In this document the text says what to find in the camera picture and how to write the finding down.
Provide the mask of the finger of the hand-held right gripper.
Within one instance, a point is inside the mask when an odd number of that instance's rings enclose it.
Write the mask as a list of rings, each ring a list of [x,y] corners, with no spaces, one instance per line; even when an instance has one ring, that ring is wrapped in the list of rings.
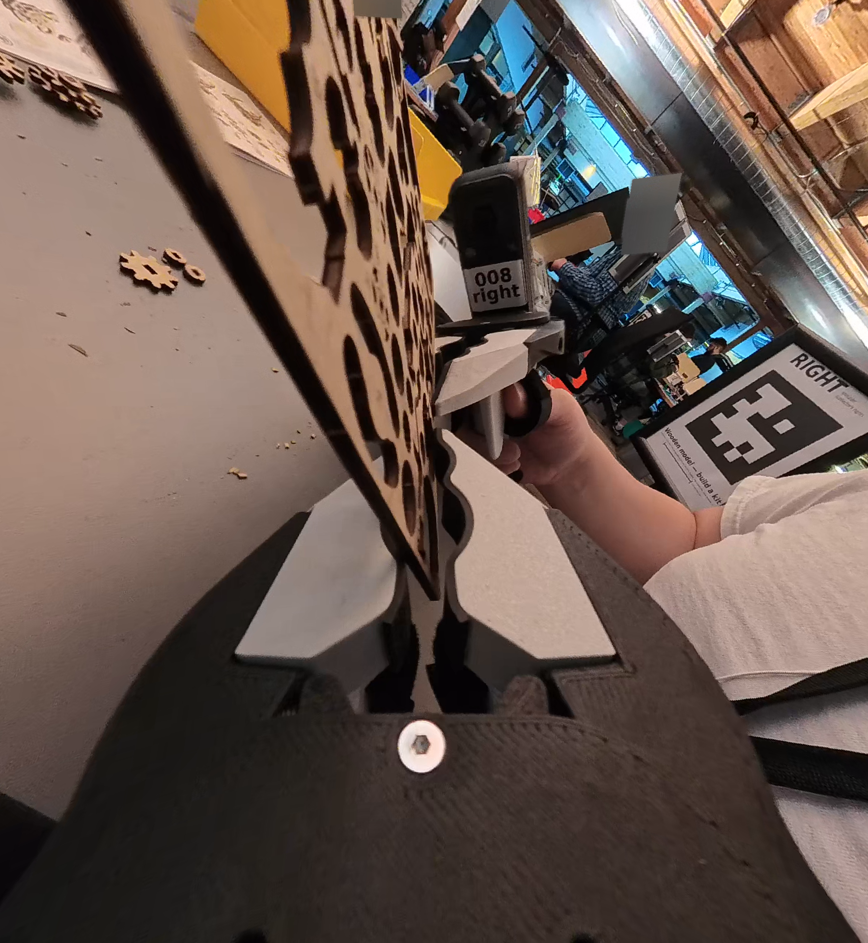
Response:
[[[535,329],[509,329],[488,333],[478,340],[472,336],[439,337],[438,354],[445,363],[528,364],[529,342],[535,332]]]
[[[448,416],[460,409],[475,406],[511,384],[522,380],[540,362],[529,347],[528,364],[472,365],[449,363],[435,400],[435,415]]]

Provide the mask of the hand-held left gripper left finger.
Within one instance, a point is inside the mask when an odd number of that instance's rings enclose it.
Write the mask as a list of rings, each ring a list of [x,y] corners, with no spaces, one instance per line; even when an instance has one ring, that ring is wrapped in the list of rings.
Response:
[[[407,712],[408,580],[352,481],[314,505],[235,656],[329,675],[372,713]]]

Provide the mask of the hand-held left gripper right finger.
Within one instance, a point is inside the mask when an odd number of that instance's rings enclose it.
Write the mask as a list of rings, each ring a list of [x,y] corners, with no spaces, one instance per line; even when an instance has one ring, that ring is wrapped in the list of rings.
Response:
[[[441,433],[441,709],[572,714],[555,674],[616,650],[549,511],[458,434]]]

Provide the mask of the laser-cut wooden parts sheet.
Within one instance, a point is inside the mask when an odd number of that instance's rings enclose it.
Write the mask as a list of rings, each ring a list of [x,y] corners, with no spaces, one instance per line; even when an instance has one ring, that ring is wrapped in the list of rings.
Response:
[[[435,291],[397,31],[354,2],[287,2],[276,56],[320,271],[290,252],[202,95],[166,2],[69,2],[192,219],[395,559],[441,593]]]

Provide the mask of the small wooden gear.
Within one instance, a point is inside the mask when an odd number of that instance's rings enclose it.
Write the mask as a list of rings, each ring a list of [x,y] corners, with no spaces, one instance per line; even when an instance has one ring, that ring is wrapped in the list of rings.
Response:
[[[175,291],[179,279],[171,266],[162,263],[151,255],[143,255],[135,250],[119,254],[122,272],[130,276],[137,284],[144,285],[154,292]]]

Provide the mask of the person's right forearm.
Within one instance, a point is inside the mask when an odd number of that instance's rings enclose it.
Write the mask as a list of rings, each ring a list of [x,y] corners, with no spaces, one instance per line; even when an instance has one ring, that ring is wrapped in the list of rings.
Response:
[[[647,487],[593,435],[538,489],[642,584],[671,561],[722,539],[721,508],[692,511]]]

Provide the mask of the person's right hand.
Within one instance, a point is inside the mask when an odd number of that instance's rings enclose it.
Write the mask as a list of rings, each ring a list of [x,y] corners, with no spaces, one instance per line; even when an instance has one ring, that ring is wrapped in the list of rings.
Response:
[[[569,487],[614,454],[573,396],[540,383],[548,395],[548,418],[526,436],[506,439],[493,464],[506,474],[520,472],[526,484],[540,489]]]

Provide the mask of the rack of black dumbbells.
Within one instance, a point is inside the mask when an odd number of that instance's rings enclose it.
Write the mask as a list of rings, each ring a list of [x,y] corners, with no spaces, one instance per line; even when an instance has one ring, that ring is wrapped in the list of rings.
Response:
[[[463,172],[504,163],[525,113],[497,25],[477,8],[450,46],[447,38],[442,19],[401,30],[404,76],[421,118]]]

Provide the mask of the person's white t-shirt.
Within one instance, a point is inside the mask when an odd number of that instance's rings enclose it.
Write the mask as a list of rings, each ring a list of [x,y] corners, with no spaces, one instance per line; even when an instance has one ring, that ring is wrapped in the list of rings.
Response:
[[[748,478],[727,502],[721,535],[645,589],[731,701],[868,658],[868,469]],[[808,865],[868,941],[868,804],[773,794]]]

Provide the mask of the silver ventilation ducts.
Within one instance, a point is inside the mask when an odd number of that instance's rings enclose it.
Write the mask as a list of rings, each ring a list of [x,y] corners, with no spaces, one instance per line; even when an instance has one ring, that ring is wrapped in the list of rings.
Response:
[[[798,195],[788,181],[786,157],[777,143],[752,131],[743,118],[749,110],[742,94],[723,77],[720,66],[706,63],[673,17],[655,11],[653,2],[616,2],[619,16],[633,24],[641,40],[681,89],[753,191],[786,235],[839,310],[841,319],[868,351],[868,274],[840,233],[812,198]]]

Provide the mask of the black framed marker sign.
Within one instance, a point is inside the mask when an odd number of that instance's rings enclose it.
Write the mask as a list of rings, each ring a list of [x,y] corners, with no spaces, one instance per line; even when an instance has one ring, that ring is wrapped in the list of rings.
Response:
[[[753,475],[823,472],[868,453],[868,371],[796,325],[632,443],[657,489],[693,511],[722,507]]]

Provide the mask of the yellow stacked storage bins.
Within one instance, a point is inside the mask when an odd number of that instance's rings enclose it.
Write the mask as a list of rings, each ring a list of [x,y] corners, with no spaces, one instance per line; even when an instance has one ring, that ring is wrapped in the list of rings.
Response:
[[[281,130],[289,132],[286,86],[279,62],[290,33],[286,2],[201,1],[194,27],[197,36]],[[461,169],[413,104],[408,111],[424,218],[434,221],[445,212],[451,184]]]

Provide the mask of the flat wooden gear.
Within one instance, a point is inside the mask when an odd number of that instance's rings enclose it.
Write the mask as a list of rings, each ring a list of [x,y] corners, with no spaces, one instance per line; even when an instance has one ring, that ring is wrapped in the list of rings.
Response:
[[[45,66],[28,65],[27,77],[31,84],[48,100],[66,111],[98,121],[103,117],[99,101],[75,77]]]

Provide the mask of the open instruction booklet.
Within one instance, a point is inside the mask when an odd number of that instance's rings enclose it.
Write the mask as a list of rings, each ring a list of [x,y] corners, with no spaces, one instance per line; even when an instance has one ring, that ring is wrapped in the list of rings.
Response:
[[[191,36],[192,63],[204,102],[224,139],[245,159],[291,177],[286,135],[273,122],[273,114],[259,107],[230,67],[213,65],[212,55]],[[48,67],[80,80],[86,87],[117,92],[118,88],[99,61],[92,45],[65,2],[0,1],[0,51],[37,67]]]

